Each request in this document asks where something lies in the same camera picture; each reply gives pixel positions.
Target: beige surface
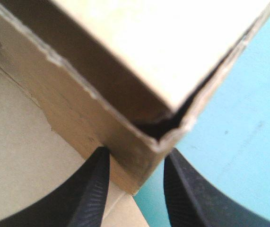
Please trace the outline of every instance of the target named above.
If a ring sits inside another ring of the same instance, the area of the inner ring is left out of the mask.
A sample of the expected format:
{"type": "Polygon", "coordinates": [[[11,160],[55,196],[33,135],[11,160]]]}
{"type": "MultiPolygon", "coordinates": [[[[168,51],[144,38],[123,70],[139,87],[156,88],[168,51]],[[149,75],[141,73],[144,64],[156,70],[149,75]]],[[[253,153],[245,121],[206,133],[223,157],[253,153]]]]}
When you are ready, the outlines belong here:
{"type": "Polygon", "coordinates": [[[53,0],[176,111],[270,0],[53,0]]]}
{"type": "MultiPolygon", "coordinates": [[[[0,219],[48,194],[83,162],[52,131],[42,110],[0,70],[0,219]]],[[[147,226],[133,198],[110,183],[102,226],[131,227],[133,215],[138,226],[147,226]]]]}
{"type": "Polygon", "coordinates": [[[111,150],[111,180],[123,190],[135,194],[171,150],[173,143],[160,149],[154,138],[130,124],[66,59],[1,5],[0,56],[1,68],[37,100],[52,129],[84,158],[100,143],[111,150]]]}

